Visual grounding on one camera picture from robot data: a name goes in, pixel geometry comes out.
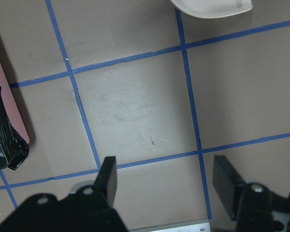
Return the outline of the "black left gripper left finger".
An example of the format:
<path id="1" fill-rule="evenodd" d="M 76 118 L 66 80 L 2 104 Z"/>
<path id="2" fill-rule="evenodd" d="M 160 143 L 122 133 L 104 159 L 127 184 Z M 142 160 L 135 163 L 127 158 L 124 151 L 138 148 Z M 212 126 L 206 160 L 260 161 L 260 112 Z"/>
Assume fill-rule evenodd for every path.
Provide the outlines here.
<path id="1" fill-rule="evenodd" d="M 96 187 L 106 199 L 108 205 L 113 207 L 117 190 L 116 157 L 107 156 L 101 165 L 94 182 Z"/>

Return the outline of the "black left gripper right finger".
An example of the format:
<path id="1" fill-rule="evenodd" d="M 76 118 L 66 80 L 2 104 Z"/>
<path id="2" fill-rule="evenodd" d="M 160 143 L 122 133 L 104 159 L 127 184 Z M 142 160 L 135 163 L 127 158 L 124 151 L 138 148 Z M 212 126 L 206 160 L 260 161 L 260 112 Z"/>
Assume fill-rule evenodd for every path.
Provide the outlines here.
<path id="1" fill-rule="evenodd" d="M 240 197 L 245 185 L 246 182 L 226 156 L 214 156 L 213 186 L 232 221 L 237 218 Z"/>

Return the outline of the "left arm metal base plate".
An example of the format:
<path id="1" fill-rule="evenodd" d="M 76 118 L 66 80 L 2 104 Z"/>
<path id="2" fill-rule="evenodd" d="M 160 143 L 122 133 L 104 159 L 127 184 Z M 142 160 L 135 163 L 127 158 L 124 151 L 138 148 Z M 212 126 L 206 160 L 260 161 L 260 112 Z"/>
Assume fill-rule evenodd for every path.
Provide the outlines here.
<path id="1" fill-rule="evenodd" d="M 208 219 L 201 219 L 134 229 L 130 232 L 211 232 L 211 228 Z"/>

